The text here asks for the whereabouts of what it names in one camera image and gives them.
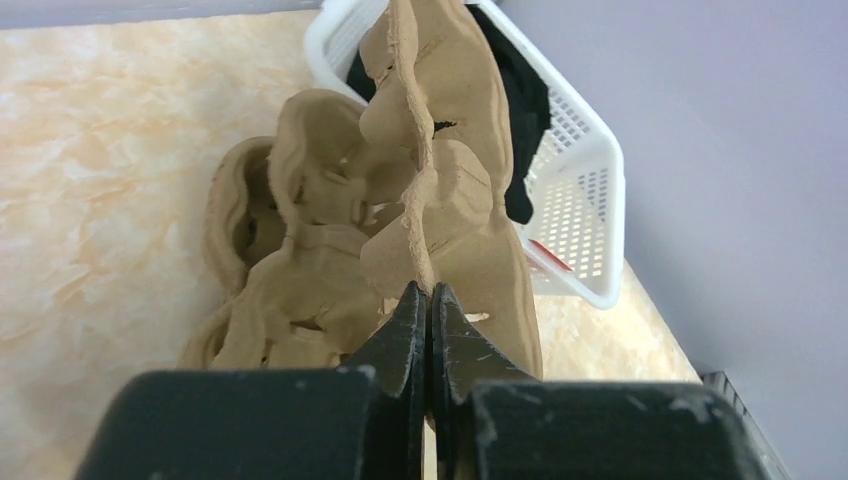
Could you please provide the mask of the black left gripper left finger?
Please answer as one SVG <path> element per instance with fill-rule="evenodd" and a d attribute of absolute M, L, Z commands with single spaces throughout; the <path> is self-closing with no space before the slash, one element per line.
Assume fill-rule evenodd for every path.
<path fill-rule="evenodd" d="M 426 294 L 341 365 L 159 370 L 115 396 L 80 479 L 418 479 Z"/>

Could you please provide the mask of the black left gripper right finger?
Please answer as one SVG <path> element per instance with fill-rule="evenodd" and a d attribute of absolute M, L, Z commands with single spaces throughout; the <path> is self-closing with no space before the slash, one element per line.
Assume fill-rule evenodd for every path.
<path fill-rule="evenodd" d="M 430 314 L 442 479 L 762 479 L 744 424 L 693 383 L 541 381 L 439 284 Z"/>

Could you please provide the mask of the brown cardboard cup carrier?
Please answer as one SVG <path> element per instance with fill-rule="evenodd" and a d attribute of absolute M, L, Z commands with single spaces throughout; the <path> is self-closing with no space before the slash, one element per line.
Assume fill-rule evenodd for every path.
<path fill-rule="evenodd" d="M 401 212 L 361 250 L 368 283 L 385 299 L 449 284 L 483 335 L 540 377 L 529 267 L 505 206 L 508 102 L 482 31 L 460 1 L 392 1 L 361 57 L 377 85 L 361 133 L 412 165 Z"/>

